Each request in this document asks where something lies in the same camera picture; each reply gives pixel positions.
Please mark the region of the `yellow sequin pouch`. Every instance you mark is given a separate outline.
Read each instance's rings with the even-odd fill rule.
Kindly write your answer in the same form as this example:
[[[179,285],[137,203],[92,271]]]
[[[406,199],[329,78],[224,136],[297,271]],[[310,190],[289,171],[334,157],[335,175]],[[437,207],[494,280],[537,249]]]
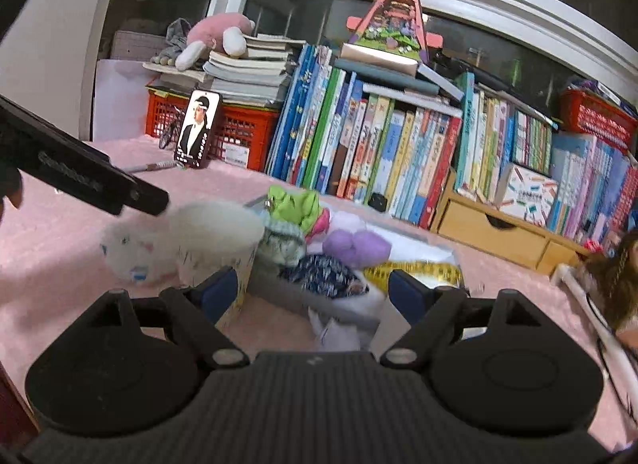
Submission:
[[[448,285],[462,287],[464,277],[461,269],[448,262],[431,261],[387,261],[362,270],[364,278],[380,292],[388,294],[389,277],[393,271],[404,271],[414,278],[426,278],[433,287]]]

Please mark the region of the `white fluffy plush toy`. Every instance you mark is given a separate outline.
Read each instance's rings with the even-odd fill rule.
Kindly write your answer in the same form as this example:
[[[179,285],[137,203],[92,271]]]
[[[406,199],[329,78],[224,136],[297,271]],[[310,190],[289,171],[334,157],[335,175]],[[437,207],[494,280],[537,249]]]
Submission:
[[[103,231],[99,248],[122,281],[150,285],[177,274],[176,248],[166,230],[116,223]]]

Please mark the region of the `purple fuzzy plush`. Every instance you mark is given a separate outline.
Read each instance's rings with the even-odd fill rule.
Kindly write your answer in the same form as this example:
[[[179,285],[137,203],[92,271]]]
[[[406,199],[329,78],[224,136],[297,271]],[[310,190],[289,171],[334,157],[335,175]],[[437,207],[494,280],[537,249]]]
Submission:
[[[339,259],[352,269],[365,269],[387,261],[392,252],[392,244],[373,231],[351,233],[336,230],[325,237],[322,252]]]

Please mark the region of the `white origami paper piece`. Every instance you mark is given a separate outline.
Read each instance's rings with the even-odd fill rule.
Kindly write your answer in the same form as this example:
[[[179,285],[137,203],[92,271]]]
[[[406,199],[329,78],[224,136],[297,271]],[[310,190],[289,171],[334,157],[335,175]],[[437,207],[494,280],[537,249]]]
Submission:
[[[316,336],[317,347],[321,352],[355,352],[361,350],[359,334],[355,326],[343,325],[334,318],[327,322],[312,309],[308,310],[308,318]]]

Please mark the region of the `green white striped cloth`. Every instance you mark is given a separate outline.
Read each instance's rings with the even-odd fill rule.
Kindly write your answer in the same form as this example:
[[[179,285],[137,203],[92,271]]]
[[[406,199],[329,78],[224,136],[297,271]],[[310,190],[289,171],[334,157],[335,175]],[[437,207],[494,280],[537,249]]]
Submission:
[[[303,230],[290,222],[267,220],[264,235],[258,244],[257,255],[279,266],[294,267],[307,251]]]

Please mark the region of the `pink red scrunchie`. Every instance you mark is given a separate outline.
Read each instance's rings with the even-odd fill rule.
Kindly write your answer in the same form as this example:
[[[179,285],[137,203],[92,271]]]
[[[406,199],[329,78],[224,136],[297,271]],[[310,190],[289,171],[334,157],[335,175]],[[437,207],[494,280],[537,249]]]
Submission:
[[[330,227],[331,212],[329,208],[323,208],[316,222],[306,234],[306,243],[309,244],[318,235],[327,232]]]

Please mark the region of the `green scrunchie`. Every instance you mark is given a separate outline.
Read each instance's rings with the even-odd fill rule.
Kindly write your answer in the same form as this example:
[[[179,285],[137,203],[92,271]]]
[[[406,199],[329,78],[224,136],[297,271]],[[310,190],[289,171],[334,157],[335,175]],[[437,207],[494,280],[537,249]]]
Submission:
[[[304,234],[310,233],[322,212],[319,195],[313,190],[290,193],[278,185],[272,185],[266,202],[272,219],[294,224]]]

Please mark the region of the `pen on table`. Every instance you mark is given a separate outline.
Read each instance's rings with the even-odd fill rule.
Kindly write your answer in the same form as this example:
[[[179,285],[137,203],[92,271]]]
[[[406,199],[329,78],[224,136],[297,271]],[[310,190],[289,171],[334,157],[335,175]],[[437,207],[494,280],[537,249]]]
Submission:
[[[170,169],[177,166],[175,161],[160,161],[154,163],[146,163],[141,165],[134,165],[129,167],[123,167],[122,170],[125,173],[147,173],[147,171],[158,171]]]

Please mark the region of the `small toy bicycle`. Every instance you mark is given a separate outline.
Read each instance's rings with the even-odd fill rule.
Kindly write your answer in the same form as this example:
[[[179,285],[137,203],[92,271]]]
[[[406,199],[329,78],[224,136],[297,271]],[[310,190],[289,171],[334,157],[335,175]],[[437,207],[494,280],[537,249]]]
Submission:
[[[167,150],[171,144],[174,144],[175,139],[178,136],[179,131],[184,123],[186,110],[178,107],[174,107],[170,114],[170,123],[164,127],[162,134],[159,137],[158,147],[160,150]]]

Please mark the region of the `navy floral fabric pouch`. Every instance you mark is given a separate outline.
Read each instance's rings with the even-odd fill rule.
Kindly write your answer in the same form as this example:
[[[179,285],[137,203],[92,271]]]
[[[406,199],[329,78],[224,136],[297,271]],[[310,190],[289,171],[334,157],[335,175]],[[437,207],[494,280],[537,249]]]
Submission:
[[[279,277],[332,300],[369,292],[369,286],[349,266],[324,254],[305,255],[297,266],[280,269]]]

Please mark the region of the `white patterned cardboard box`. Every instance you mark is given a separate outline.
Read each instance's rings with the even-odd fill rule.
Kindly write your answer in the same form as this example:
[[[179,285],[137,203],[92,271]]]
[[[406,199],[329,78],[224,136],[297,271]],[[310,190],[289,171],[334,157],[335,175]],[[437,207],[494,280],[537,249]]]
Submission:
[[[555,180],[509,163],[498,183],[494,206],[504,214],[545,228],[557,193]]]

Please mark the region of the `pink white plush toy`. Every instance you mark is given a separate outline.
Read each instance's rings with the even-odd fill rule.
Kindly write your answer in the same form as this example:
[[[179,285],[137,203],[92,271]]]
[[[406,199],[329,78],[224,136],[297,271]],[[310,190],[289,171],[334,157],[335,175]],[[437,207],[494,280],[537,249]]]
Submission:
[[[238,58],[246,54],[246,37],[255,22],[240,13],[222,13],[205,17],[191,28],[186,47],[174,62],[178,71],[190,69],[199,59],[208,58],[211,51]]]

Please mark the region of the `brown haired doll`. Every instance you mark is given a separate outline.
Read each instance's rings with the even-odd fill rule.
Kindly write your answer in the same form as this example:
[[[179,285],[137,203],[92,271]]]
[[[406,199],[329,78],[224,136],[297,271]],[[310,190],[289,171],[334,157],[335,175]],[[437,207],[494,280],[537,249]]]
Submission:
[[[627,232],[614,255],[595,254],[583,264],[583,288],[614,336],[637,351],[637,229]]]

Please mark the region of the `row of upright books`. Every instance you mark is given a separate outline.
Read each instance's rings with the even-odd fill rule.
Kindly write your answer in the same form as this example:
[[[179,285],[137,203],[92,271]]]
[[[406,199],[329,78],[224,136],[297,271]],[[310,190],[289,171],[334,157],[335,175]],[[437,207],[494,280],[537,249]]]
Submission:
[[[460,83],[304,44],[265,162],[274,178],[430,228],[462,125]]]

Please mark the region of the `row of books right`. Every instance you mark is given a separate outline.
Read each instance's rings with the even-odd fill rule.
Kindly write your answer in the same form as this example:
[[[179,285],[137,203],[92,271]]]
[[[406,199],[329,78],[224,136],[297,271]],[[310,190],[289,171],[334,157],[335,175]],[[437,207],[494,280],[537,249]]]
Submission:
[[[463,110],[456,193],[495,208],[498,183],[514,163],[558,183],[548,231],[596,249],[636,228],[632,151],[624,154],[594,135],[567,132],[559,118],[560,97],[558,118],[547,118],[508,95],[505,86],[484,84],[477,72],[466,71],[453,84]],[[636,106],[599,81],[576,77],[566,89],[592,92],[637,119]]]

